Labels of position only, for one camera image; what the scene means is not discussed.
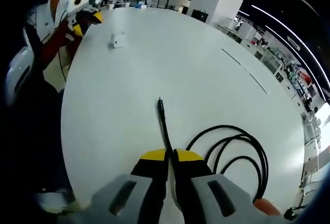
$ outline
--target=office desk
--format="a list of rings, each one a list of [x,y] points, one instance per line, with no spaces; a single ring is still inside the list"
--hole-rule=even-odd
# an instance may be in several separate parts
[[[214,125],[240,127],[267,154],[264,197],[281,211],[292,206],[304,162],[303,127],[269,70],[225,34],[172,10],[119,8],[103,15],[78,48],[63,96],[63,154],[79,203],[86,206],[102,186],[130,173],[143,153],[164,147],[156,110],[162,97],[174,148],[185,149]],[[113,49],[111,33],[120,31],[127,46]],[[214,131],[192,150],[204,156],[232,134]],[[225,150],[219,170],[238,155],[260,164],[253,148],[238,141]],[[233,164],[225,175],[254,197],[257,174],[249,162]],[[162,218],[182,223],[167,194]]]

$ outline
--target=ceiling light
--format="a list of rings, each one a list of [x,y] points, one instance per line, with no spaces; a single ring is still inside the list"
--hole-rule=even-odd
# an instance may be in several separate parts
[[[290,31],[302,44],[303,46],[307,49],[307,51],[311,54],[311,56],[313,57],[313,59],[316,61],[317,65],[319,66],[319,68],[321,69],[323,75],[324,75],[324,78],[328,84],[328,86],[330,87],[330,82],[329,82],[329,79],[327,78],[326,74],[325,74],[325,71],[323,70],[323,68],[321,67],[321,64],[319,63],[319,61],[316,59],[315,55],[312,53],[312,51],[309,49],[309,47],[307,47],[307,45],[292,31],[290,30],[284,23],[282,23],[280,20],[278,20],[277,18],[271,16],[269,13],[265,12],[264,10],[252,5],[253,8],[256,8],[257,10],[263,12],[264,14],[270,16],[272,19],[274,19],[275,21],[279,22],[283,27],[285,27],[288,31]]]
[[[310,72],[310,74],[313,76],[313,78],[314,78],[314,81],[316,82],[316,84],[318,85],[318,87],[319,87],[319,89],[320,89],[320,92],[321,92],[321,94],[322,94],[322,97],[323,97],[323,99],[326,101],[326,99],[325,99],[325,96],[324,96],[324,94],[323,94],[323,92],[322,92],[322,88],[321,88],[321,86],[320,86],[320,84],[318,83],[318,81],[316,80],[316,77],[315,77],[315,75],[312,73],[312,71],[311,71],[311,69],[308,67],[308,65],[307,65],[307,63],[304,61],[304,59],[298,54],[298,52],[296,51],[296,50],[294,50],[294,48],[283,38],[283,37],[281,37],[278,33],[276,33],[275,31],[273,31],[270,27],[268,27],[267,25],[266,25],[266,28],[267,29],[269,29],[272,33],[274,33],[274,34],[276,34],[279,38],[281,38],[297,55],[298,55],[298,57],[300,58],[300,60],[305,64],[305,66],[307,67],[307,69],[309,70],[309,72]]]
[[[243,13],[243,14],[247,15],[248,17],[250,16],[250,15],[248,15],[247,13],[242,12],[242,11],[240,11],[240,10],[239,10],[238,12]]]

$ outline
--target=small white box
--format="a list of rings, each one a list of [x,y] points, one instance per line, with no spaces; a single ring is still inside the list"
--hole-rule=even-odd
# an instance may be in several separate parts
[[[123,32],[120,33],[111,33],[110,43],[114,48],[126,46],[126,35]]]

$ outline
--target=round table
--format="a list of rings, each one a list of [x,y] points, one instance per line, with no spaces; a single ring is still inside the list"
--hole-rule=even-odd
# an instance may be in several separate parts
[[[163,148],[156,104],[164,101],[172,147],[185,149],[204,129],[240,127],[262,144],[269,162],[264,197],[281,211],[294,203],[304,162],[303,126],[284,89],[252,54],[196,19],[164,9],[118,8],[92,25],[73,60],[65,87],[61,136],[76,199],[92,195],[140,156]],[[109,45],[123,31],[127,45]],[[235,134],[213,131],[192,151],[204,156],[216,141]],[[257,153],[241,141],[229,145],[219,171],[233,157]],[[254,197],[257,174],[247,161],[225,174]],[[182,223],[168,190],[162,218]]]

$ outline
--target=white table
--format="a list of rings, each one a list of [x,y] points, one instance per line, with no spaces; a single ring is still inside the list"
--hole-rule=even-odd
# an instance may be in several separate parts
[[[214,125],[240,127],[267,154],[264,197],[281,211],[292,206],[304,162],[302,122],[280,83],[258,59],[215,28],[175,11],[119,8],[104,12],[104,20],[91,26],[81,42],[62,105],[64,160],[82,206],[119,174],[130,173],[143,153],[163,148],[156,111],[160,96],[174,148],[184,149]],[[127,46],[109,47],[110,34],[121,30]],[[207,134],[192,150],[205,155],[230,134]],[[260,164],[253,148],[237,141],[225,150],[219,170],[238,155]],[[236,162],[226,176],[255,195],[257,174],[249,162]],[[162,222],[183,223],[170,194],[168,190]]]

